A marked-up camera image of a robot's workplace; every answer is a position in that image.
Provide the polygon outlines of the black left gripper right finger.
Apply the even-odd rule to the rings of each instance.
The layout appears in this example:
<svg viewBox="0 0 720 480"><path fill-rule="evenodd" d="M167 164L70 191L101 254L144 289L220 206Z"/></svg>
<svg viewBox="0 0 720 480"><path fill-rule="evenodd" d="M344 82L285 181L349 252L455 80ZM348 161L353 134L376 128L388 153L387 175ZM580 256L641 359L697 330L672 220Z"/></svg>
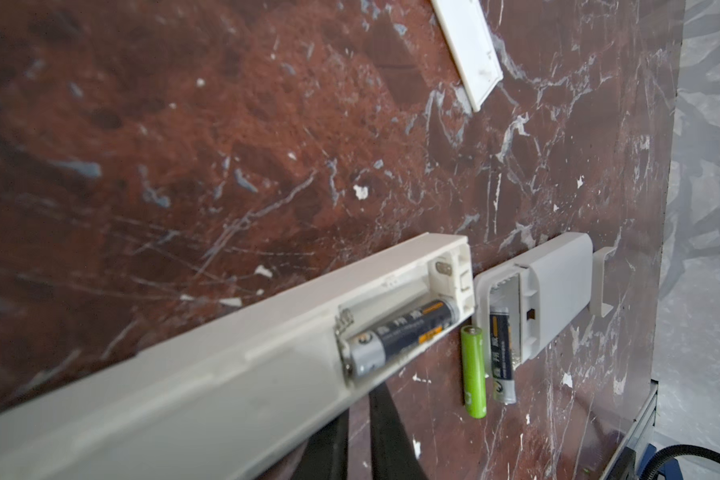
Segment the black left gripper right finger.
<svg viewBox="0 0 720 480"><path fill-rule="evenodd" d="M372 478L426 479L385 383L369 393Z"/></svg>

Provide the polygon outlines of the white remote control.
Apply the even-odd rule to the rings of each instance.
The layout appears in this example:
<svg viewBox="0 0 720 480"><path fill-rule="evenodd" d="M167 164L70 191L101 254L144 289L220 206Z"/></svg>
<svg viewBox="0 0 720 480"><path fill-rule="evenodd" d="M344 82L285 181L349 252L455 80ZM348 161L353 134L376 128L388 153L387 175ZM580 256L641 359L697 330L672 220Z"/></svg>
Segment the white remote control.
<svg viewBox="0 0 720 480"><path fill-rule="evenodd" d="M561 234L474 278L476 311L472 320L492 330L490 313L509 313L514 367L535 358L573 319L587 309L605 317L606 261L614 246L596 250L585 233Z"/></svg>
<svg viewBox="0 0 720 480"><path fill-rule="evenodd" d="M426 233L0 414L0 479L252 479L428 347L356 377L352 336L444 299L474 310L466 237Z"/></svg>

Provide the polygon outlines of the green AA battery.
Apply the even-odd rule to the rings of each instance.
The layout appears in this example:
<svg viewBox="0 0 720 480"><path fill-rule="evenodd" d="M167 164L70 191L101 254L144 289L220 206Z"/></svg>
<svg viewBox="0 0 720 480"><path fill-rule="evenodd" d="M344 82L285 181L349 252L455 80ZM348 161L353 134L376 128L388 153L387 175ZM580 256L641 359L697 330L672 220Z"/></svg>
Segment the green AA battery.
<svg viewBox="0 0 720 480"><path fill-rule="evenodd" d="M483 332L474 325L460 330L464 403L467 413L482 419L487 413Z"/></svg>

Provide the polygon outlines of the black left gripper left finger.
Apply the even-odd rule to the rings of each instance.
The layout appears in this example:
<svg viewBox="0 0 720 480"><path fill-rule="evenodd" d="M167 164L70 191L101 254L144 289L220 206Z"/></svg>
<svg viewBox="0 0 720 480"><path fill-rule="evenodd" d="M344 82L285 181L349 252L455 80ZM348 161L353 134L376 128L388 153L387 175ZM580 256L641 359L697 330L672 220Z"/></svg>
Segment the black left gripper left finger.
<svg viewBox="0 0 720 480"><path fill-rule="evenodd" d="M313 434L292 480L346 480L348 475L349 411L345 410Z"/></svg>

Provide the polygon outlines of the long white remote cover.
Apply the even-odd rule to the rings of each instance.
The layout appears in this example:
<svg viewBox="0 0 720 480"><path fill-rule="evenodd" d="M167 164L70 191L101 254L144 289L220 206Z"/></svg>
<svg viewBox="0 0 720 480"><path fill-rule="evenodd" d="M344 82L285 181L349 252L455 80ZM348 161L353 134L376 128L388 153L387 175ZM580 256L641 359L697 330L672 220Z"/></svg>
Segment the long white remote cover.
<svg viewBox="0 0 720 480"><path fill-rule="evenodd" d="M433 0L472 110L478 112L503 79L482 4L478 0Z"/></svg>

